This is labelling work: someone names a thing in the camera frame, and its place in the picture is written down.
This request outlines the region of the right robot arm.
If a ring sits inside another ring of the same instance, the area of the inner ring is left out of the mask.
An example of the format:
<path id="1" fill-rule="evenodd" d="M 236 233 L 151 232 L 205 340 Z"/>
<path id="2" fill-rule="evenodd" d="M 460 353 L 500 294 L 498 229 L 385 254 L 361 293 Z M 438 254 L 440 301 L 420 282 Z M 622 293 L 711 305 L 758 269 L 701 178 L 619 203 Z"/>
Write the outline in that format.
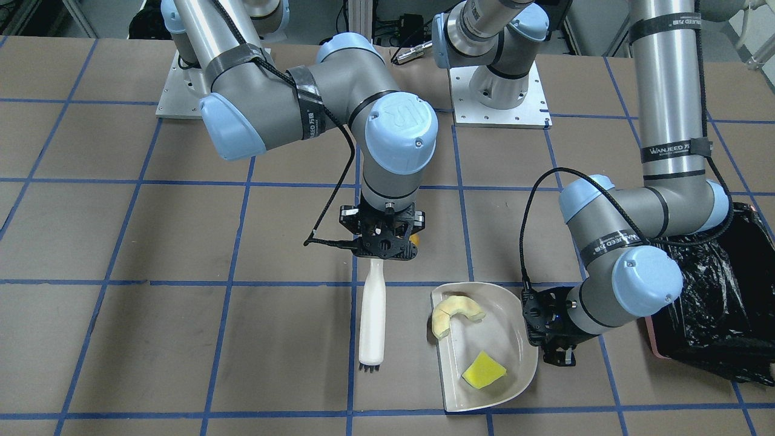
<path id="1" fill-rule="evenodd" d="M 333 36 L 313 65 L 280 71 L 250 15 L 268 9 L 247 1 L 161 4 L 182 65 L 202 74 L 194 82 L 203 91 L 199 113 L 216 151 L 225 160 L 246 159 L 339 129 L 363 157 L 360 201 L 338 214 L 352 237 L 324 240 L 312 231 L 307 245 L 414 259 L 411 237 L 424 229 L 415 196 L 437 146 L 437 114 L 400 91 L 379 52 L 357 33 Z"/>

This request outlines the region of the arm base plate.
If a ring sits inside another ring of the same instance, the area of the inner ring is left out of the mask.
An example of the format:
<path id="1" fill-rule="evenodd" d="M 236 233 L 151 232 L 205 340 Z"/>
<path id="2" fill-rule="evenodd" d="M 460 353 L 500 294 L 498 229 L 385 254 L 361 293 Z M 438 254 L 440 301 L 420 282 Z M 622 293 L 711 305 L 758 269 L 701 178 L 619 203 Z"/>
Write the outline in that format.
<path id="1" fill-rule="evenodd" d="M 230 68 L 254 58 L 262 58 L 268 62 L 271 60 L 269 50 L 252 44 L 243 44 L 224 51 L 205 64 L 204 69 L 183 66 L 179 53 L 175 53 L 157 105 L 157 117 L 200 120 L 200 99 L 209 94 L 211 84 L 216 78 Z"/>
<path id="2" fill-rule="evenodd" d="M 455 122 L 464 127 L 548 129 L 553 125 L 536 63 L 516 80 L 486 66 L 449 69 Z"/>

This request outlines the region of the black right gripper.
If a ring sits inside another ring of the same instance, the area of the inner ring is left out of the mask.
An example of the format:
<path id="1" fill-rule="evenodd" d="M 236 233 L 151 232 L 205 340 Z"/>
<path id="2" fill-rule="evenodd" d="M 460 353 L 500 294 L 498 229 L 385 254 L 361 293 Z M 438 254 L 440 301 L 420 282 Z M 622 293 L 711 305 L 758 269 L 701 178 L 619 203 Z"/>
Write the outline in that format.
<path id="1" fill-rule="evenodd" d="M 417 256 L 417 243 L 411 237 L 424 230 L 426 215 L 414 204 L 407 209 L 386 211 L 374 209 L 368 203 L 341 206 L 338 221 L 356 236 L 338 245 L 357 257 L 383 260 L 412 260 Z"/>

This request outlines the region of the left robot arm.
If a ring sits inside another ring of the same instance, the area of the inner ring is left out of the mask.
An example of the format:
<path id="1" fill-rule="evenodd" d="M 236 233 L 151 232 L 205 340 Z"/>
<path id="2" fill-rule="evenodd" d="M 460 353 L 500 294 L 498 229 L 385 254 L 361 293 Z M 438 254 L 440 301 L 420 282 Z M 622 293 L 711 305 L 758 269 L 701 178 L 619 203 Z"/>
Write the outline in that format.
<path id="1" fill-rule="evenodd" d="M 576 345 L 656 314 L 684 287 L 666 238 L 725 223 L 731 199 L 711 163 L 695 1 L 631 1 L 629 44 L 639 95 L 643 186 L 617 190 L 605 176 L 564 188 L 559 206 L 589 276 L 574 287 L 537 292 L 521 265 L 529 342 L 551 365 L 573 366 Z"/>

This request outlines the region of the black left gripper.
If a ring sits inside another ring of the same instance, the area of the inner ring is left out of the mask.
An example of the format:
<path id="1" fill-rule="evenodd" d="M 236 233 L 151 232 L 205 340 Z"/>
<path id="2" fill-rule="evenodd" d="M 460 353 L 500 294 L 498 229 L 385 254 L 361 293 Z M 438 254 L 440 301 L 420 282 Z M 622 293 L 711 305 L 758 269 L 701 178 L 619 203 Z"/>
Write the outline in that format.
<path id="1" fill-rule="evenodd" d="M 576 366 L 576 346 L 592 338 L 570 319 L 567 296 L 572 289 L 559 286 L 543 291 L 531 287 L 521 290 L 528 342 L 542 348 L 546 364 L 557 367 Z"/>

